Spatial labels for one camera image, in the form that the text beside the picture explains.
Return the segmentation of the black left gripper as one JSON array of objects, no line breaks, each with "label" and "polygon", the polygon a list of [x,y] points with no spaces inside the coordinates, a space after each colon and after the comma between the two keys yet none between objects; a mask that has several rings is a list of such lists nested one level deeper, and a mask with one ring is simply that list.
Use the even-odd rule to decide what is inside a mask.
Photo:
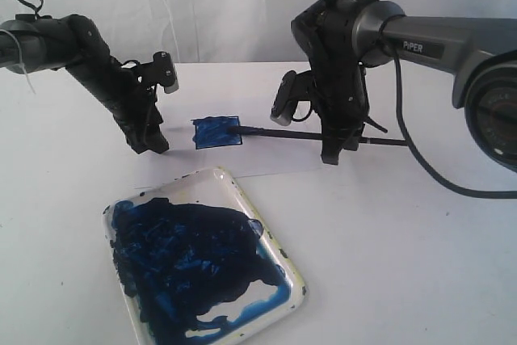
[{"label": "black left gripper", "polygon": [[144,75],[136,63],[124,68],[114,57],[107,63],[106,105],[125,135],[128,146],[137,154],[147,150],[163,154],[169,149],[161,133],[162,116],[157,109],[157,81]]}]

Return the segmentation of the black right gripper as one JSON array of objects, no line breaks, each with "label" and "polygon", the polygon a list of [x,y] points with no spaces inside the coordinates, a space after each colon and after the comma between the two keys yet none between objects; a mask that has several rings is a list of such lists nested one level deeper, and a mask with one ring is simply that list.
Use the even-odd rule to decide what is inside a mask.
[{"label": "black right gripper", "polygon": [[307,70],[296,75],[294,91],[321,121],[324,164],[337,166],[342,150],[358,150],[369,117],[365,69],[347,68],[327,79]]}]

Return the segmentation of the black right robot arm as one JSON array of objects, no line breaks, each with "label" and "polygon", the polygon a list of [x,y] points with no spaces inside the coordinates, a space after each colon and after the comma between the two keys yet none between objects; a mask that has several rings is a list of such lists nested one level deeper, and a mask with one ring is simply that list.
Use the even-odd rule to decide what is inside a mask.
[{"label": "black right robot arm", "polygon": [[454,77],[452,105],[463,109],[479,148],[516,167],[516,22],[408,16],[383,0],[317,0],[291,23],[309,60],[309,97],[322,122],[322,161],[335,165],[368,117],[365,71],[394,59]]}]

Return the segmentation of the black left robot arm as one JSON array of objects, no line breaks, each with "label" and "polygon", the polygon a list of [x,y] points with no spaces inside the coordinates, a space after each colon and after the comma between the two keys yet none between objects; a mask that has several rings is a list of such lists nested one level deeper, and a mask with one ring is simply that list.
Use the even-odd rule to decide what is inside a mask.
[{"label": "black left robot arm", "polygon": [[16,74],[65,69],[112,114],[137,154],[169,149],[156,107],[159,86],[167,94],[179,88],[167,52],[156,52],[146,63],[121,63],[85,16],[17,15],[1,25],[1,66]]}]

